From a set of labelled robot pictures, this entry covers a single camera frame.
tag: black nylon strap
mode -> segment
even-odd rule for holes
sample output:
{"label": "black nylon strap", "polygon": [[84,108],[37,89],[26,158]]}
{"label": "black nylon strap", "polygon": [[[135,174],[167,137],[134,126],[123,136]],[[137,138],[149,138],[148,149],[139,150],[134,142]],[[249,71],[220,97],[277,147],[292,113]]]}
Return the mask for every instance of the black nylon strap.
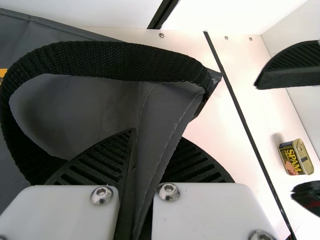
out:
{"label": "black nylon strap", "polygon": [[10,67],[0,86],[0,124],[21,173],[43,184],[66,160],[52,157],[28,138],[14,119],[9,100],[25,82],[42,74],[108,78],[122,81],[190,82],[214,90],[207,69],[192,57],[156,47],[105,41],[58,42],[27,53]]}

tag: spam can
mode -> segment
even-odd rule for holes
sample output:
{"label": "spam can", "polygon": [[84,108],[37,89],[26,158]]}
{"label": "spam can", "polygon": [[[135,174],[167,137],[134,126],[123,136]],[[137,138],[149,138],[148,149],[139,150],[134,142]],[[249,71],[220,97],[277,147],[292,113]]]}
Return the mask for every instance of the spam can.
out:
{"label": "spam can", "polygon": [[294,176],[314,173],[314,166],[301,139],[279,144],[278,151],[287,174]]}

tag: metal screw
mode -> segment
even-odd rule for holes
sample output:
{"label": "metal screw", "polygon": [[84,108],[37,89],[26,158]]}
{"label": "metal screw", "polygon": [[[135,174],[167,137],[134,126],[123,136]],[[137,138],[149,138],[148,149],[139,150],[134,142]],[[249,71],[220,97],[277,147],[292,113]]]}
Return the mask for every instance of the metal screw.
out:
{"label": "metal screw", "polygon": [[249,240],[276,240],[276,239],[265,231],[256,230],[250,235]]}
{"label": "metal screw", "polygon": [[114,191],[108,186],[97,187],[91,193],[91,202],[94,205],[102,205],[110,202],[114,196]]}
{"label": "metal screw", "polygon": [[174,202],[180,197],[179,188],[173,183],[162,183],[158,187],[158,196],[167,202]]}

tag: gray fabric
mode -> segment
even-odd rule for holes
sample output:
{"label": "gray fabric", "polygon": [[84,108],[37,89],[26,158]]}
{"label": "gray fabric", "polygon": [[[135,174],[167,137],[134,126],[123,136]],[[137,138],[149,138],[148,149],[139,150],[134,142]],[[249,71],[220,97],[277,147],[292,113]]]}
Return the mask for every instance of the gray fabric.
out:
{"label": "gray fabric", "polygon": [[[119,41],[41,17],[0,8],[0,69],[10,68],[19,58],[42,46],[61,41],[84,40]],[[0,214],[29,185],[15,165],[0,132]]]}
{"label": "gray fabric", "polygon": [[[0,33],[5,36],[0,37],[0,68],[9,68],[27,52],[54,42],[115,41],[3,9]],[[23,84],[12,95],[10,107],[31,140],[50,155],[67,160],[113,134],[137,129],[137,237],[157,185],[204,93],[202,87],[188,82],[157,84],[44,74]],[[0,151],[2,212],[28,183],[14,165],[3,139]]]}
{"label": "gray fabric", "polygon": [[66,41],[120,40],[76,27],[0,8],[0,69],[8,69],[25,54]]}

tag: black edge trim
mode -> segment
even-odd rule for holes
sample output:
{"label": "black edge trim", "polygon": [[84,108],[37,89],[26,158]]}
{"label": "black edge trim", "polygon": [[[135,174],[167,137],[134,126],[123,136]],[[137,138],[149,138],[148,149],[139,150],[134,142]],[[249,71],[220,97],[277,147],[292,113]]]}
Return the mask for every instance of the black edge trim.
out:
{"label": "black edge trim", "polygon": [[155,12],[147,29],[161,29],[162,24],[170,16],[180,0],[163,0],[158,10]]}
{"label": "black edge trim", "polygon": [[248,136],[248,138],[249,138],[249,141],[250,141],[250,143],[251,143],[251,146],[252,146],[252,148],[253,148],[253,151],[254,151],[254,153],[255,153],[255,156],[256,156],[256,158],[257,158],[257,160],[258,160],[258,162],[259,162],[259,164],[260,164],[260,167],[261,167],[261,169],[262,169],[262,171],[263,171],[264,177],[265,177],[266,181],[268,182],[268,185],[269,185],[270,190],[271,190],[271,192],[272,192],[272,194],[273,194],[273,197],[274,197],[274,199],[275,199],[275,202],[276,202],[276,204],[278,205],[278,208],[279,208],[279,210],[280,210],[280,212],[281,212],[281,215],[282,215],[282,217],[283,217],[283,219],[284,219],[284,221],[285,221],[285,223],[286,223],[286,225],[287,225],[287,227],[288,227],[288,229],[289,229],[289,231],[290,231],[290,233],[291,233],[292,239],[293,239],[293,240],[297,240],[297,239],[296,239],[296,236],[295,236],[295,233],[294,233],[294,231],[293,231],[293,229],[292,229],[292,227],[291,227],[291,225],[290,225],[290,223],[289,223],[289,220],[288,220],[288,217],[287,217],[287,215],[286,215],[286,212],[285,212],[285,210],[284,210],[284,208],[283,208],[283,206],[282,206],[282,204],[281,204],[281,201],[280,201],[280,199],[279,199],[279,197],[278,197],[278,194],[277,194],[277,192],[276,192],[276,189],[275,189],[274,185],[272,184],[272,181],[271,181],[271,178],[270,178],[270,176],[269,176],[269,174],[268,174],[268,171],[267,171],[267,169],[266,169],[266,166],[265,166],[265,164],[264,164],[264,162],[263,162],[263,160],[262,160],[262,158],[261,158],[261,156],[260,156],[260,153],[259,153],[259,151],[258,151],[257,145],[256,145],[256,143],[255,143],[255,141],[254,141],[254,138],[253,138],[252,135],[251,135],[251,132],[250,132],[249,127],[248,127],[248,124],[247,124],[247,122],[246,122],[245,116],[244,116],[244,114],[243,114],[243,112],[242,112],[242,110],[241,110],[241,108],[240,108],[240,105],[239,105],[239,103],[238,103],[238,100],[237,100],[237,98],[236,98],[236,95],[235,95],[235,93],[234,93],[234,90],[232,89],[232,86],[231,86],[231,84],[230,84],[230,82],[229,82],[229,79],[228,79],[228,77],[227,77],[227,74],[226,74],[226,71],[225,71],[225,69],[224,69],[224,66],[222,65],[222,63],[221,63],[221,61],[220,61],[220,59],[219,59],[219,56],[218,56],[218,54],[217,54],[217,52],[216,52],[216,49],[215,49],[215,47],[214,47],[214,44],[212,43],[212,41],[211,41],[211,39],[210,39],[210,36],[209,36],[208,32],[207,32],[207,31],[204,31],[203,33],[204,33],[205,39],[206,39],[206,41],[207,41],[207,43],[208,43],[208,45],[209,45],[209,47],[210,47],[210,49],[211,49],[211,52],[212,52],[212,54],[213,54],[213,56],[214,56],[214,58],[215,58],[215,61],[216,61],[217,65],[218,65],[221,73],[223,74],[223,79],[224,79],[224,81],[225,81],[226,87],[227,87],[228,90],[229,90],[229,93],[230,93],[231,98],[232,98],[232,100],[233,100],[234,106],[235,106],[235,108],[236,108],[236,110],[237,110],[237,112],[238,112],[238,114],[239,114],[239,117],[240,117],[240,120],[241,120],[242,125],[243,125],[243,127],[244,127],[244,130],[245,130],[245,132],[246,132],[246,134],[247,134],[247,136]]}

